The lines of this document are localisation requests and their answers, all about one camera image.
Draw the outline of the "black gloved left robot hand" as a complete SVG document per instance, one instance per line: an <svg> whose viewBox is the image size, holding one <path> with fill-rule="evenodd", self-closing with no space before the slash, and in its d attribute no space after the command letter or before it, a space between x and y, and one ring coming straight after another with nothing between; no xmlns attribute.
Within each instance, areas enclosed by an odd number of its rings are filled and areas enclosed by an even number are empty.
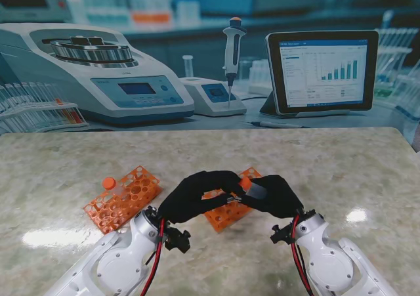
<svg viewBox="0 0 420 296"><path fill-rule="evenodd" d="M186 177L164 199L158 217L173 224L184 223L245 194L241 178L232 171L200 171Z"/></svg>

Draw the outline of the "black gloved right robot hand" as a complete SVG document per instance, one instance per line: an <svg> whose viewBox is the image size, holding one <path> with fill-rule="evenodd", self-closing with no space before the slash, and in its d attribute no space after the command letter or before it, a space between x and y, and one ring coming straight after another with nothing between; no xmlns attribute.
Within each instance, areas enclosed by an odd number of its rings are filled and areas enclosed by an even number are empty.
<svg viewBox="0 0 420 296"><path fill-rule="evenodd" d="M237 196L240 203L274 217L293 218L303 212L304 205L279 175L251 179L253 191Z"/></svg>

